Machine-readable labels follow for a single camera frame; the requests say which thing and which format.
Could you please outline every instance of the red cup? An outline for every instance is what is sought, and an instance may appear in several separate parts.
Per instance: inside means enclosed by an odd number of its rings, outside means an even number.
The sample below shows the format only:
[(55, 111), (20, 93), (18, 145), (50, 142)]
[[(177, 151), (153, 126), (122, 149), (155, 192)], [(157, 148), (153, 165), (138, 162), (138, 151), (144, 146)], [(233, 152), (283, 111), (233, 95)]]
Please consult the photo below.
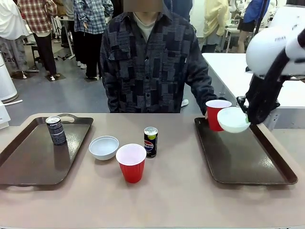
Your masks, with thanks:
[(137, 144), (122, 146), (116, 153), (125, 180), (137, 183), (142, 179), (146, 158), (146, 150)]
[(207, 107), (210, 129), (213, 131), (223, 131), (217, 120), (217, 115), (222, 109), (232, 106), (232, 103), (226, 100), (210, 100), (205, 105)]

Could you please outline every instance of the red plaid shirt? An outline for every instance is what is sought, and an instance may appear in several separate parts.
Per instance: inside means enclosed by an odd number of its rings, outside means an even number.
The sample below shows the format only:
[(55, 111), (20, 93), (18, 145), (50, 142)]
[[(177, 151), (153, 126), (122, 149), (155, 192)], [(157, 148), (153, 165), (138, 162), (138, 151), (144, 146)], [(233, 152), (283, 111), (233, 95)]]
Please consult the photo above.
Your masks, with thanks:
[(52, 0), (18, 0), (18, 5), (33, 33), (52, 30), (50, 16), (57, 14), (56, 4)]

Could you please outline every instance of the gray floor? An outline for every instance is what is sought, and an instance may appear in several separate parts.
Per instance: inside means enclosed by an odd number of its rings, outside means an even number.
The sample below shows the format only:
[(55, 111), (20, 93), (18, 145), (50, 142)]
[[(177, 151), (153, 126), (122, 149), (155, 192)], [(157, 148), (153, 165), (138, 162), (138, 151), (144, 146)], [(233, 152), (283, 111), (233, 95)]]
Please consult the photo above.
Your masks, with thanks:
[[(57, 54), (65, 55), (67, 49)], [(23, 102), (7, 106), (11, 117), (10, 125), (22, 124), (30, 115), (37, 113), (107, 113), (107, 97), (102, 81), (85, 81), (85, 70), (77, 67), (75, 59), (56, 61), (58, 72), (66, 79), (49, 82), (42, 69), (39, 74), (26, 80), (13, 79)], [(201, 111), (191, 93), (190, 87), (185, 87), (185, 98), (190, 104), (182, 109), (183, 114), (198, 114)]]

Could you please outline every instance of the can lid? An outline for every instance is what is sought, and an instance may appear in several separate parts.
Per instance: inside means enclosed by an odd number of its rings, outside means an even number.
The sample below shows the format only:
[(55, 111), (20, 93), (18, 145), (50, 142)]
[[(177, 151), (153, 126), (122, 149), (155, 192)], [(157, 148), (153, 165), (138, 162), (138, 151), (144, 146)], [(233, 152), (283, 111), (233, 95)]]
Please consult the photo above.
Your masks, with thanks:
[(46, 123), (48, 124), (54, 124), (57, 123), (61, 120), (61, 118), (59, 116), (51, 116), (49, 118), (47, 118)]
[(144, 129), (144, 133), (148, 136), (153, 136), (158, 133), (158, 129), (155, 127), (147, 127)]

